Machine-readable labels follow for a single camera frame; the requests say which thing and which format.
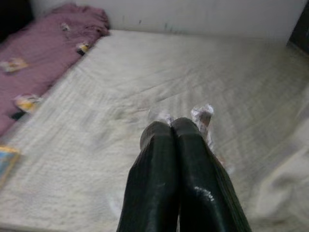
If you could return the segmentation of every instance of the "wrinkled sheet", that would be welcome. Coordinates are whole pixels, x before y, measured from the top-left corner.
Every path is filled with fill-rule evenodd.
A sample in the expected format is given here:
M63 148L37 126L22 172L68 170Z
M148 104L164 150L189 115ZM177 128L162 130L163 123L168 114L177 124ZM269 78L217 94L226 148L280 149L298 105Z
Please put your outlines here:
M3 138L23 157L0 191L0 227L115 231L149 110L190 117L209 103L214 150L235 167L252 230L306 232L306 174L285 175L283 202L256 203L273 196L276 170L287 173L284 164L306 154L308 137L297 131L307 120L308 78L308 58L291 47L112 30ZM302 146L288 150L299 138Z
M70 30L63 31L62 24ZM103 35L108 35L108 19L102 9L65 4L10 36L1 46L0 62L21 58L28 67L13 73L0 69L0 136L15 122L16 96L44 94L81 58L76 45L91 46Z

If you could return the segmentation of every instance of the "bed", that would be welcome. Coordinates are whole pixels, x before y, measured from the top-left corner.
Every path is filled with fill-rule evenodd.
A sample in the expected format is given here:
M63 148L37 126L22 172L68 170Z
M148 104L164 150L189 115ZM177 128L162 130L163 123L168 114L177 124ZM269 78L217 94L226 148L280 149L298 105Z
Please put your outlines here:
M234 168L252 229L308 231L299 217L308 213L305 179L292 210L284 202L263 215L255 204L256 189L300 149L285 146L305 138L295 133L306 123L308 74L308 58L292 47L111 30L2 138L22 159L0 191L0 227L115 231L149 111L190 117L210 103L214 149Z

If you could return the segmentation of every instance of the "pink blanket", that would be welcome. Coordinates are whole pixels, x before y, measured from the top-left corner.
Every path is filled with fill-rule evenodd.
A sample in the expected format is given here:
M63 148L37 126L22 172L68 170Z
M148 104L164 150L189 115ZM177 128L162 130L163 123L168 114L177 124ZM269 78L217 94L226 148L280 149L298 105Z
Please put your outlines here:
M81 57L76 46L93 45L109 34L108 27L103 9L65 4L9 37L1 46L0 62L22 58L28 66L12 73L0 70L0 136L18 112L13 99L45 93Z

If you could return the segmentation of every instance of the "wall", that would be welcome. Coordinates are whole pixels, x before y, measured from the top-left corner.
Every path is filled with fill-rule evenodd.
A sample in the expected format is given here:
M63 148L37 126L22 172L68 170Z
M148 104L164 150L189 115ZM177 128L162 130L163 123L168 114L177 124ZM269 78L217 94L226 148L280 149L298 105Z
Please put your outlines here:
M32 0L36 16L66 0ZM286 42L307 0L76 0L102 7L113 29L246 36Z

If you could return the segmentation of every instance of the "white bedsheet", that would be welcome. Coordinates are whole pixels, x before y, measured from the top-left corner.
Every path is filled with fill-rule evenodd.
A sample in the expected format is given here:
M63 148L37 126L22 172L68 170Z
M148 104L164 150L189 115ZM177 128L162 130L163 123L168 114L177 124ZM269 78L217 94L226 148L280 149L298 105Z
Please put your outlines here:
M210 103L215 150L234 165L231 178L254 231L308 231L299 217L308 209L298 205L308 200L304 184L292 210L255 205L255 189L263 185L268 197L265 180L300 150L282 152L308 103L307 62L259 41L112 30L5 138L23 157L0 190L0 227L115 231L149 110L189 117L195 105ZM274 217L278 209L284 213Z

